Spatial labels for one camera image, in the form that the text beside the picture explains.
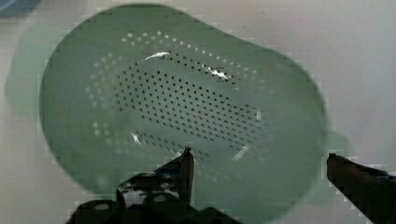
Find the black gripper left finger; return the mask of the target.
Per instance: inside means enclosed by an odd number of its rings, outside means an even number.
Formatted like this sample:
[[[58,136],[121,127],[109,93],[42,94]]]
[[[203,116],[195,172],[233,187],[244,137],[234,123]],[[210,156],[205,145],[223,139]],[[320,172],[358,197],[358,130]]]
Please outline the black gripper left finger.
[[[125,208],[142,204],[151,194],[169,193],[183,202],[191,201],[194,157],[186,147],[175,159],[152,173],[140,173],[117,187],[117,202]]]

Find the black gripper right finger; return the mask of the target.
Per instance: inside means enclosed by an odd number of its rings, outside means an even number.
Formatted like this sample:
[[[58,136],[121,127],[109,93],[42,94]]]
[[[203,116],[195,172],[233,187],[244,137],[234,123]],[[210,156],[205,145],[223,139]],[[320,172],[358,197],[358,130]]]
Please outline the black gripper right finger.
[[[330,153],[328,180],[373,224],[395,224],[395,176]]]

